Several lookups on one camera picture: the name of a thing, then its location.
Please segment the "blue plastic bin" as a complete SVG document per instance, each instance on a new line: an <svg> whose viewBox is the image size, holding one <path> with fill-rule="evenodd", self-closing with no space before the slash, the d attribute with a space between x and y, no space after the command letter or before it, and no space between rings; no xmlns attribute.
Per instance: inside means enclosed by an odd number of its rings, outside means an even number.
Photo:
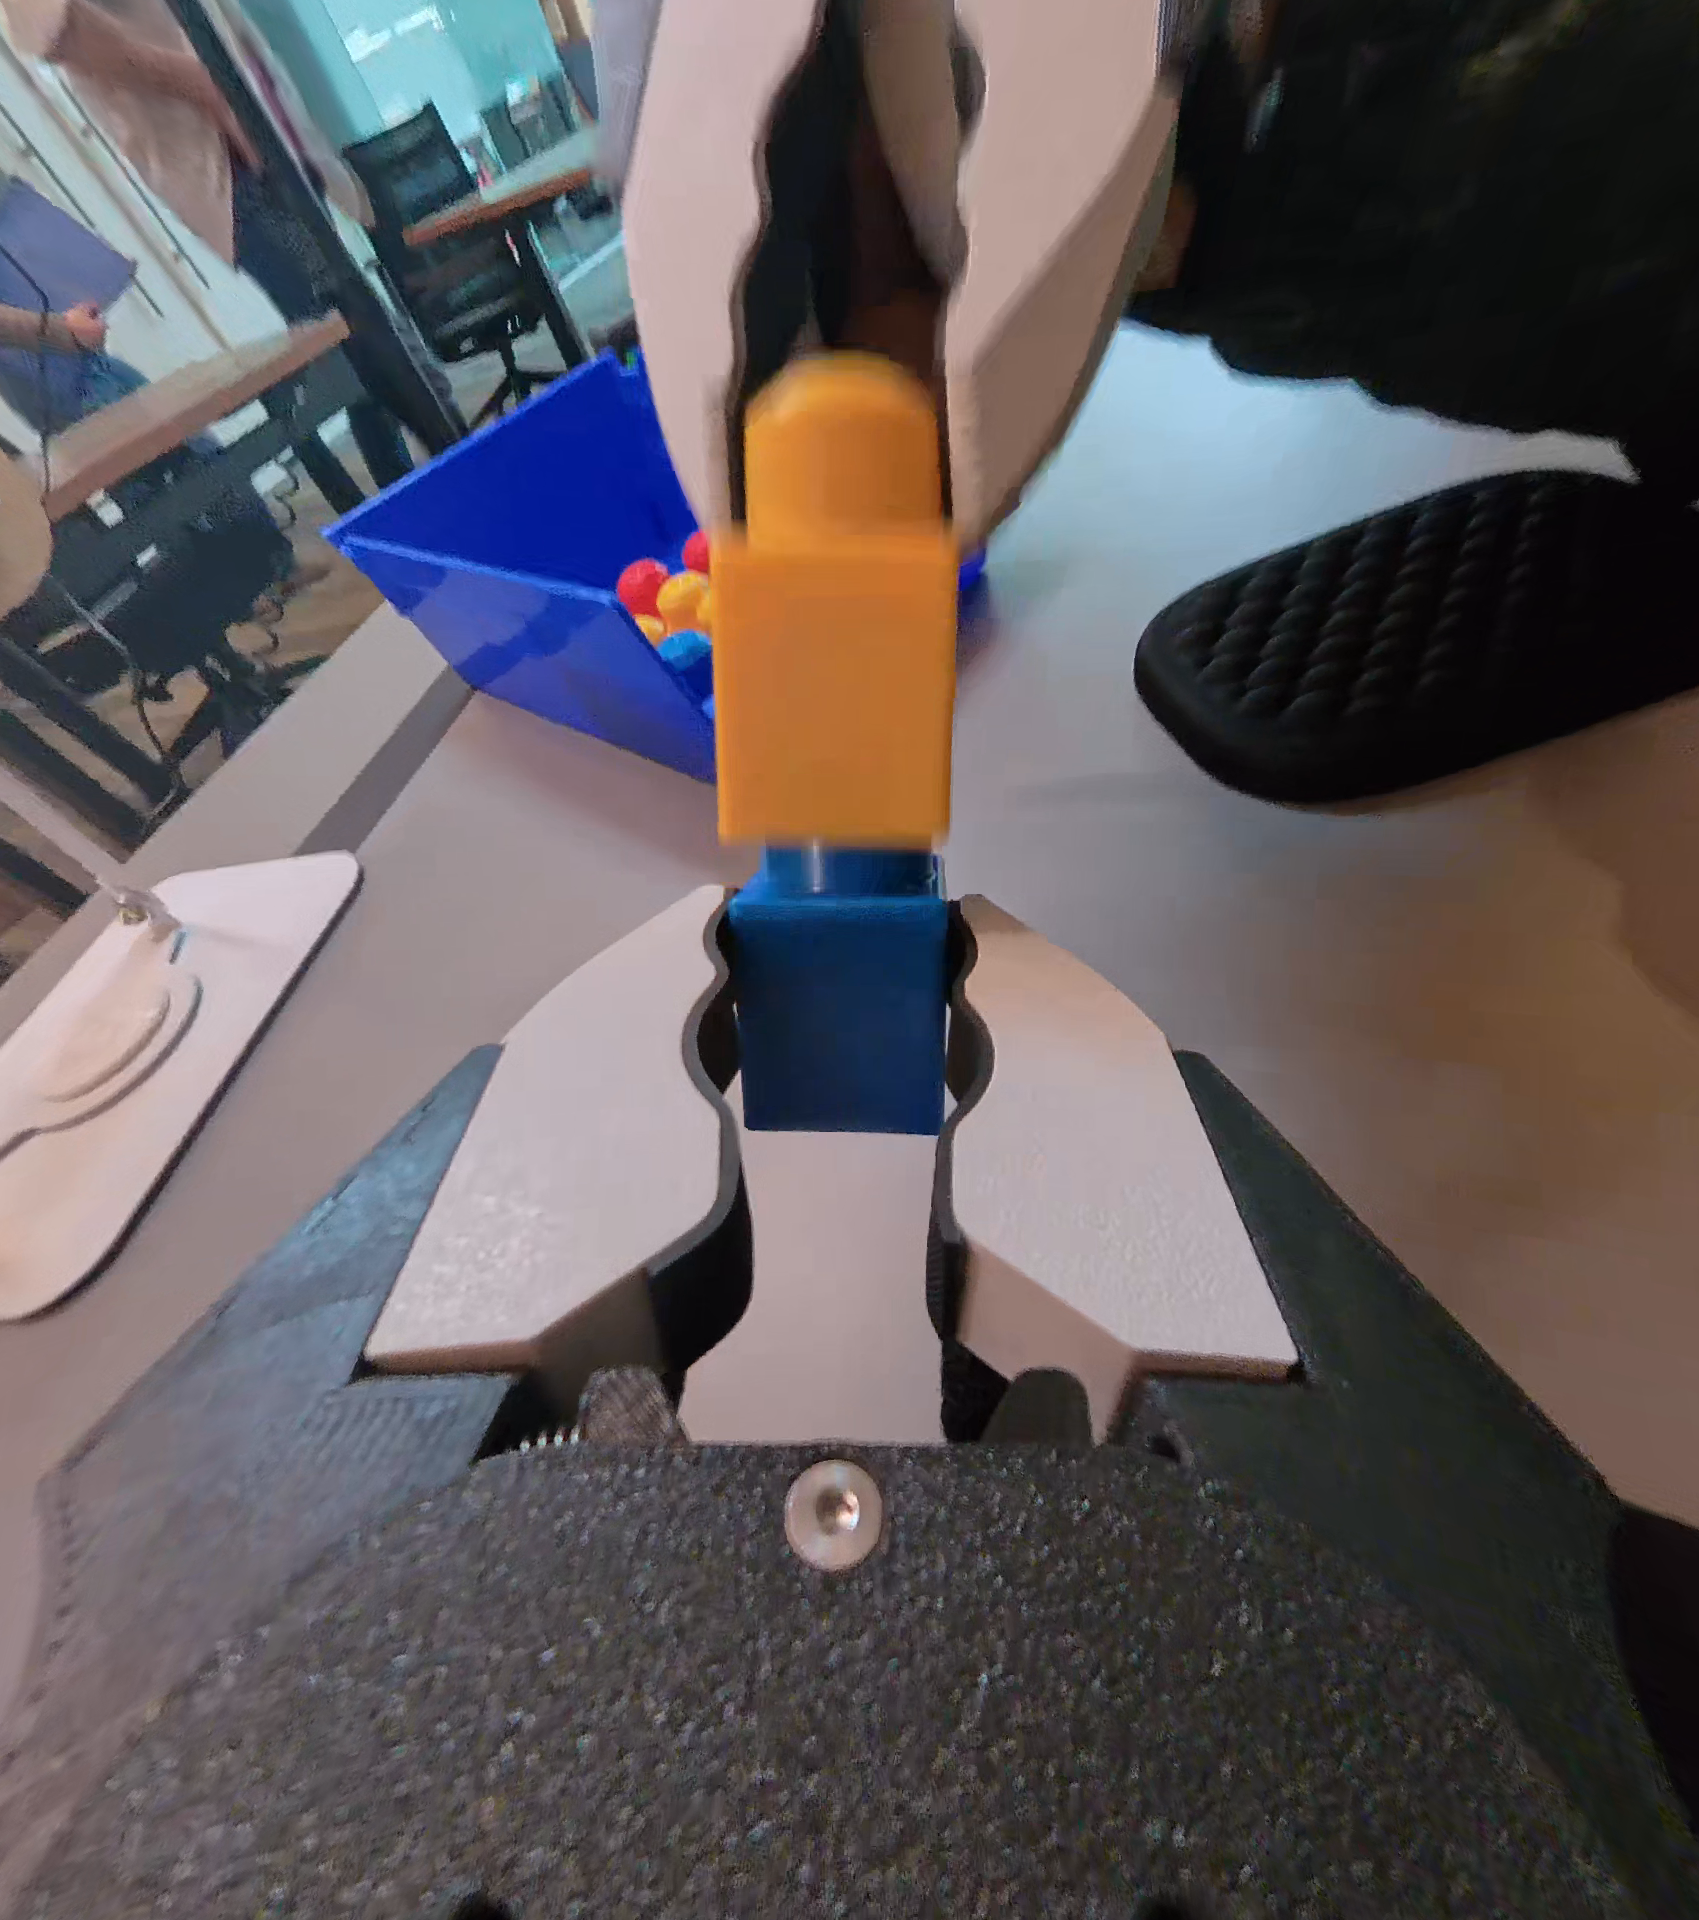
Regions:
<svg viewBox="0 0 1699 1920"><path fill-rule="evenodd" d="M623 564L697 528L719 529L675 478L645 371L601 354L333 542L473 690L717 784L715 698L695 706L615 598Z"/></svg>

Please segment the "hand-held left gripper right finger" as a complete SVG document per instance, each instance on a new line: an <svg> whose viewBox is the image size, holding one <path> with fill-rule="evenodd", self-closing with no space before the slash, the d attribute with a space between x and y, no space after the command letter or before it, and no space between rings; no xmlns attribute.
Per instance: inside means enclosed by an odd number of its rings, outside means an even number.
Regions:
<svg viewBox="0 0 1699 1920"><path fill-rule="evenodd" d="M1108 1431L1142 1380L1292 1372L1166 1036L976 894L953 913L947 1089L927 1237L945 1431L982 1431L1034 1369L1080 1387L1088 1431Z"/></svg>

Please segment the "wooden desk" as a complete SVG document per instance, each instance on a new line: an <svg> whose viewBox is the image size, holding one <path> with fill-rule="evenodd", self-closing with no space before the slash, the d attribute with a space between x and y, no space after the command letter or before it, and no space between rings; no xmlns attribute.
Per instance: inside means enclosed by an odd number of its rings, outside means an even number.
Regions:
<svg viewBox="0 0 1699 1920"><path fill-rule="evenodd" d="M261 425L219 444L217 452L229 468L245 456L267 466L277 459L277 444L295 447L319 436L359 393L343 352L347 338L345 317L327 312L265 340L227 348L83 416L49 436L37 456L21 454L15 466L41 478L41 507L55 523L253 406L265 414Z"/></svg>
<svg viewBox="0 0 1699 1920"><path fill-rule="evenodd" d="M515 163L499 180L407 224L403 238L413 247L429 247L463 235L501 235L531 316L551 333L565 369L575 369L587 364L593 348L585 342L561 283L547 269L529 216L577 187L593 185L597 185L595 131L583 129Z"/></svg>

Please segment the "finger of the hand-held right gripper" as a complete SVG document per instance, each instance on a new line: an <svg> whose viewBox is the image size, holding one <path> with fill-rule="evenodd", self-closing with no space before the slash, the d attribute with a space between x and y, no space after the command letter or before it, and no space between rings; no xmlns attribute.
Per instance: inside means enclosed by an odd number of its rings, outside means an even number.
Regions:
<svg viewBox="0 0 1699 1920"><path fill-rule="evenodd" d="M1166 209L1184 61L1184 3L885 7L885 161L945 291L965 547L1014 507L1092 381Z"/></svg>
<svg viewBox="0 0 1699 1920"><path fill-rule="evenodd" d="M595 172L675 478L705 528L735 512L743 277L765 228L769 113L813 52L815 2L597 2Z"/></svg>

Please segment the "pile of mega blocks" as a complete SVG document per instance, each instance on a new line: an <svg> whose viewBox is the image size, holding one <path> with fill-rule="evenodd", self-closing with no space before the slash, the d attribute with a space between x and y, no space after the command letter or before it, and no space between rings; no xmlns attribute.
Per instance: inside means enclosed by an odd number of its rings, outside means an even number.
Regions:
<svg viewBox="0 0 1699 1920"><path fill-rule="evenodd" d="M621 566L615 598L675 683L697 707L713 709L715 596L711 544L703 528L675 555L639 555Z"/></svg>

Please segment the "black light stand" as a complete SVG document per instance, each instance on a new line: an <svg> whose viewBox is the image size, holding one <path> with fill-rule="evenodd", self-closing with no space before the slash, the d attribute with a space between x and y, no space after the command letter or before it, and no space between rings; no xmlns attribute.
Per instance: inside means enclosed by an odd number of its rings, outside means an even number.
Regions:
<svg viewBox="0 0 1699 1920"><path fill-rule="evenodd" d="M221 100L253 143L261 180L283 219L295 226L311 269L365 342L379 368L381 400L427 456L459 441L469 423L447 374L389 285L373 245L375 214L349 161L297 87L265 26L281 12L267 3L255 21L245 3L169 2Z"/></svg>

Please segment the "yellow mega block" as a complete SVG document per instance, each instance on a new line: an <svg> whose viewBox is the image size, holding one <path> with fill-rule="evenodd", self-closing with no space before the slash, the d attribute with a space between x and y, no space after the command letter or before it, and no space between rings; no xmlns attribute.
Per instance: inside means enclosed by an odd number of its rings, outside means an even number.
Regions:
<svg viewBox="0 0 1699 1920"><path fill-rule="evenodd" d="M957 535L931 395L867 352L791 361L711 539L717 834L931 851L949 828Z"/></svg>

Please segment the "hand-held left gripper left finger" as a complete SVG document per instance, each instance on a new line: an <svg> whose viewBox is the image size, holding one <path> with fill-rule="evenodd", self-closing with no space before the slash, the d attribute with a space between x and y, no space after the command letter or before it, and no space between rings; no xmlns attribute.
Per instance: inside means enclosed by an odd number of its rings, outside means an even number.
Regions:
<svg viewBox="0 0 1699 1920"><path fill-rule="evenodd" d="M697 885L537 997L367 1336L387 1376L667 1372L669 1272L733 1210L733 1117L697 1047L725 965Z"/></svg>

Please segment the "person's right forearm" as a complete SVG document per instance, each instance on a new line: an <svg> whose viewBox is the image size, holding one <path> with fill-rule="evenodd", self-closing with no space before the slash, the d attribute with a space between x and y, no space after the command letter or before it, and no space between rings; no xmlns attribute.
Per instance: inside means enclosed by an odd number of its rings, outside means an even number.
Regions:
<svg viewBox="0 0 1699 1920"><path fill-rule="evenodd" d="M1124 317L1699 500L1699 2L1178 3Z"/></svg>

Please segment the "white document stand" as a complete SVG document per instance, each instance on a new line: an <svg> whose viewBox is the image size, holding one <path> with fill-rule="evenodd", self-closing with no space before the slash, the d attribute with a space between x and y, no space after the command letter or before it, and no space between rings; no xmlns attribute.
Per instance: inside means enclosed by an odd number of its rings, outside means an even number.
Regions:
<svg viewBox="0 0 1699 1920"><path fill-rule="evenodd" d="M43 509L0 449L0 615L41 582ZM361 885L351 851L141 883L0 758L0 804L109 911L0 1042L0 1324L91 1282L299 983Z"/></svg>

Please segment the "blue mega block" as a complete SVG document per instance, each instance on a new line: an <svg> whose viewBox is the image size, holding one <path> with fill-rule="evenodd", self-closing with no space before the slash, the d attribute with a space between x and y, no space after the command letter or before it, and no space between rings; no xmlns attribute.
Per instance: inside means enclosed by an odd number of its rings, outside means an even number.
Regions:
<svg viewBox="0 0 1699 1920"><path fill-rule="evenodd" d="M747 1129L939 1132L951 907L937 854L769 847L725 928Z"/></svg>

